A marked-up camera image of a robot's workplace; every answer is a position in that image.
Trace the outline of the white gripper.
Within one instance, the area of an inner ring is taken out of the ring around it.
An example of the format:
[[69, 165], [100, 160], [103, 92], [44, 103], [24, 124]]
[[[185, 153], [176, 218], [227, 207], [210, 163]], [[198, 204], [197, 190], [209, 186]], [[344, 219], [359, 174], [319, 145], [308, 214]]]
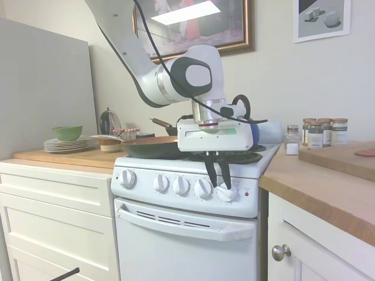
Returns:
[[204, 164], [213, 187], [217, 187], [215, 155], [226, 187], [231, 187], [229, 164], [224, 152], [249, 150], [253, 142], [251, 126], [236, 121], [220, 121], [200, 126], [195, 121], [181, 120], [177, 124], [178, 148], [182, 152], [206, 152]]

